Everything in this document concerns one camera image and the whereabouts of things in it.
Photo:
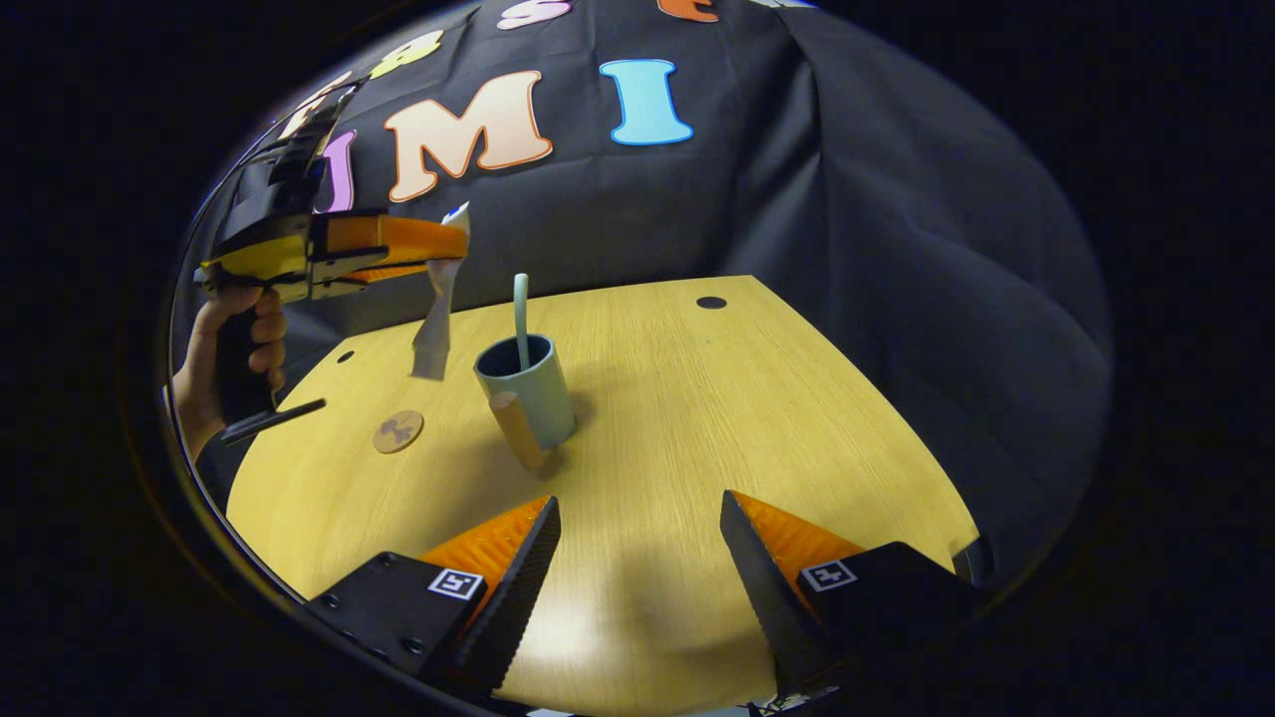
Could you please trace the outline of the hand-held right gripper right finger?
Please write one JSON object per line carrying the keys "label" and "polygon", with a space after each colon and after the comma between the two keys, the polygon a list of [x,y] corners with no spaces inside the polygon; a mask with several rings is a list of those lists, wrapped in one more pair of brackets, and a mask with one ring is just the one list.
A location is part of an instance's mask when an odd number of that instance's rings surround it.
{"label": "hand-held right gripper right finger", "polygon": [[986,589],[905,542],[861,549],[736,490],[720,495],[719,529],[783,693],[896,666],[986,609]]}

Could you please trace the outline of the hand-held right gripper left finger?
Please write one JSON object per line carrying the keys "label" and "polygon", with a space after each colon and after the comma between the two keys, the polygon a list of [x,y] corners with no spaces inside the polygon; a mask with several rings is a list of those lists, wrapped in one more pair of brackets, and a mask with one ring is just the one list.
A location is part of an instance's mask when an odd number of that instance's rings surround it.
{"label": "hand-held right gripper left finger", "polygon": [[305,603],[310,617],[414,680],[501,688],[561,536],[544,495],[409,558],[382,551]]}

